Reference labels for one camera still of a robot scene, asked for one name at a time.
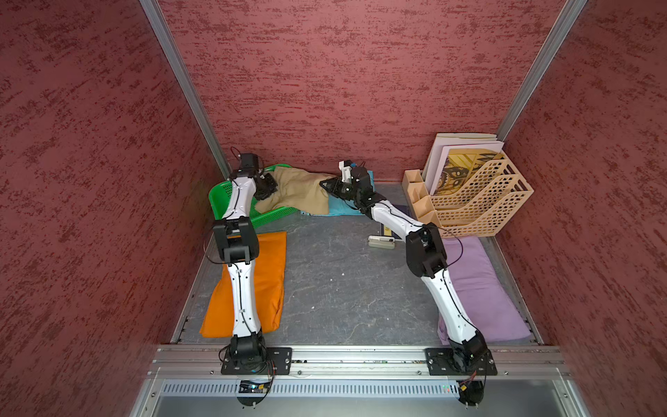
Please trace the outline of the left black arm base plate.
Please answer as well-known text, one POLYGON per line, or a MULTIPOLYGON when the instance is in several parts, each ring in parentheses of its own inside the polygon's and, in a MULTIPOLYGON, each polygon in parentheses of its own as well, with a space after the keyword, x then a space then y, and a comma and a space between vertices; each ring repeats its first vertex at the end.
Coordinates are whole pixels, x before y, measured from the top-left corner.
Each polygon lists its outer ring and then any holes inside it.
POLYGON ((262 347, 258 356, 241 359, 230 347, 218 352, 222 375, 288 375, 293 359, 291 347, 262 347))

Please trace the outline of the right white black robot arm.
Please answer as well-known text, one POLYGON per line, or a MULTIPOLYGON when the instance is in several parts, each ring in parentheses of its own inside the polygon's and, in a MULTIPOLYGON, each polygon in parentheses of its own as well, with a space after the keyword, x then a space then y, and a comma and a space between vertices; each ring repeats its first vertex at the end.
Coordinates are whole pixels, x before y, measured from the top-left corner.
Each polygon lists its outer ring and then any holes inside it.
POLYGON ((338 177, 323 180, 320 186, 330 196, 350 203, 361 214, 389 227, 403 240, 408 269, 425 283, 445 323, 453 369, 462 375, 489 375, 493 357, 453 286, 439 228, 395 208, 374 189, 366 168, 343 161, 339 169, 338 177))

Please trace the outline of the orange pants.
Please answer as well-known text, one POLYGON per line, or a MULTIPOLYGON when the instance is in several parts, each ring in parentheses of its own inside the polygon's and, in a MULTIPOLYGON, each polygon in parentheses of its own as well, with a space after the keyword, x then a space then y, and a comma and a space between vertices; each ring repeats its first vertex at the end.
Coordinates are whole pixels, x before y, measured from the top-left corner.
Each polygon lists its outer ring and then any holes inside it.
MULTIPOLYGON (((287 261, 285 231, 258 236, 261 253, 255 264, 255 300, 263 333, 280 327, 284 302, 284 281, 287 261)), ((204 338, 229 338, 233 335, 233 292, 229 271, 224 267, 201 326, 204 338)))

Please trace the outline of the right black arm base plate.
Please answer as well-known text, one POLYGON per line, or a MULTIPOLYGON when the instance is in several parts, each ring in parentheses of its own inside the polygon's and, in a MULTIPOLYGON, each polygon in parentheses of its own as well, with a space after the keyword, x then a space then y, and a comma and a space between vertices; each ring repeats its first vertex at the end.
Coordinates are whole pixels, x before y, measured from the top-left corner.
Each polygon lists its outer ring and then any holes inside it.
POLYGON ((461 356, 450 347, 424 349, 425 361, 431 376, 496 376, 498 370, 492 352, 486 349, 481 355, 461 356))

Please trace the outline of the green plastic basket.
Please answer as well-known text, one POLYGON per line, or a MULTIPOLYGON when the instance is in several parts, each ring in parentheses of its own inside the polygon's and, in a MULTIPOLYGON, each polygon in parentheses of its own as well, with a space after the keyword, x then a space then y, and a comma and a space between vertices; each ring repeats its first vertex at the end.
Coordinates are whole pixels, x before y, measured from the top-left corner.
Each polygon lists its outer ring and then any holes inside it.
MULTIPOLYGON (((269 171, 265 170, 260 164, 260 170, 265 174, 271 174, 275 166, 271 166, 269 171)), ((208 199, 214 213, 215 220, 239 219, 246 217, 255 228, 277 221, 287 215, 297 212, 296 208, 278 208, 267 213, 261 214, 255 210, 257 200, 253 194, 249 196, 236 188, 231 180, 215 185, 208 193, 208 199)))

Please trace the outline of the khaki long pants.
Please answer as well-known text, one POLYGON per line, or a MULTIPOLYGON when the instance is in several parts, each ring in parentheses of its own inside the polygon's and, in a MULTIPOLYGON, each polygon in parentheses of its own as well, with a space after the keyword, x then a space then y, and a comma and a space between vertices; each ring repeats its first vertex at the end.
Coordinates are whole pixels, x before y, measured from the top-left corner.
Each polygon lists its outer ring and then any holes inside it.
POLYGON ((257 212, 264 214, 279 208, 295 208, 310 215, 329 214, 329 194, 321 187, 321 182, 334 175, 288 167, 277 167, 271 175, 277 182, 277 191, 256 202, 257 212))

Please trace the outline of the teal pants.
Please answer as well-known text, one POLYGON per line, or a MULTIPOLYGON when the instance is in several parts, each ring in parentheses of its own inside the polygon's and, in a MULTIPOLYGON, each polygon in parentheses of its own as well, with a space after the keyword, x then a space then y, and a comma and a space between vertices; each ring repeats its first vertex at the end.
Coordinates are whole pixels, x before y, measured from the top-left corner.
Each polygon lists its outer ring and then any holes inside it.
POLYGON ((362 216, 362 213, 359 212, 354 206, 344 200, 340 200, 339 198, 335 198, 333 196, 330 196, 328 198, 328 209, 329 212, 325 215, 321 215, 321 217, 334 217, 334 216, 344 216, 344 215, 352 215, 352 216, 362 216))

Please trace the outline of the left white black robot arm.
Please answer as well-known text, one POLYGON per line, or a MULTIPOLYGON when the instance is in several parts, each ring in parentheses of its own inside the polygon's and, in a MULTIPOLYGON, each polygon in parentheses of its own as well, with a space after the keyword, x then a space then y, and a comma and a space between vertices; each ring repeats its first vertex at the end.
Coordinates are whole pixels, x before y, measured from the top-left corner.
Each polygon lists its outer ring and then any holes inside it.
POLYGON ((232 175, 232 195, 212 232, 221 262, 231 279, 234 325, 227 358, 234 367, 252 374, 265 372, 269 354, 255 303, 255 264, 260 244, 249 212, 257 191, 260 169, 243 163, 232 175))

